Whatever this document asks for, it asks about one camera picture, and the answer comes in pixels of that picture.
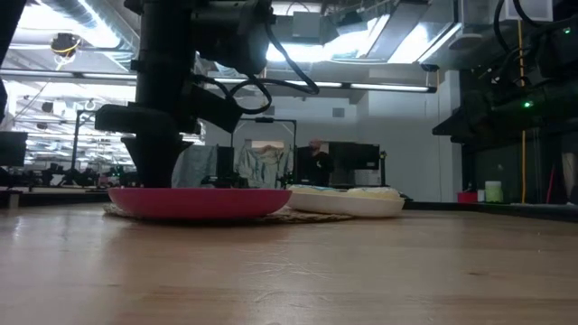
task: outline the pink plate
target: pink plate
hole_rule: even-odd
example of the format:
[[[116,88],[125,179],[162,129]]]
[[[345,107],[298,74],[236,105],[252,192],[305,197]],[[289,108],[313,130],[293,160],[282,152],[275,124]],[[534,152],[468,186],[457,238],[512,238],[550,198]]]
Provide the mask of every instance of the pink plate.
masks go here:
[[[291,197],[289,190],[110,189],[122,210],[142,218],[259,218],[273,213]]]

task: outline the desk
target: desk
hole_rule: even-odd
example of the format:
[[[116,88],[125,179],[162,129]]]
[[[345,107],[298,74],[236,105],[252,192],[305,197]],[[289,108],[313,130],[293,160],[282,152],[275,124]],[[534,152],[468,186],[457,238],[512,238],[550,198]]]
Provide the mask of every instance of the desk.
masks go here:
[[[175,227],[0,212],[0,323],[568,324],[578,226],[476,212]]]

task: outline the monitor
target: monitor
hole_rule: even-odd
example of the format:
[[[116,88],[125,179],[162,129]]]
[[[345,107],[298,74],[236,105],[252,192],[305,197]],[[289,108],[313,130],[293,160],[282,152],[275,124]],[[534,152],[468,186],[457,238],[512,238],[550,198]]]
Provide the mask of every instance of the monitor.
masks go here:
[[[0,166],[24,166],[27,139],[25,132],[0,132]]]

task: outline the white tray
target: white tray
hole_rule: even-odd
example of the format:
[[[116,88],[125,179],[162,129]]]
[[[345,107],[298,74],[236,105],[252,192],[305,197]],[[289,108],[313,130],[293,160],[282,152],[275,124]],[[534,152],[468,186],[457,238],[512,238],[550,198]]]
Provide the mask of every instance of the white tray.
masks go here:
[[[291,209],[323,214],[349,215],[365,218],[395,217],[401,213],[406,202],[403,200],[381,200],[348,197],[344,195],[323,195],[293,193],[287,206]]]

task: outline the yellow pole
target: yellow pole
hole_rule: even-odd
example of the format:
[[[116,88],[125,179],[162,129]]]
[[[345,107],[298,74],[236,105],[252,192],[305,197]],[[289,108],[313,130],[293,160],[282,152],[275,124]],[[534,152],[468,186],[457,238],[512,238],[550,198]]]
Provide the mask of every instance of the yellow pole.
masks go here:
[[[518,46],[520,48],[520,77],[522,87],[526,86],[524,80],[524,40],[522,37],[522,21],[517,21],[517,38]],[[526,203],[527,185],[526,185],[526,130],[522,131],[522,203]]]

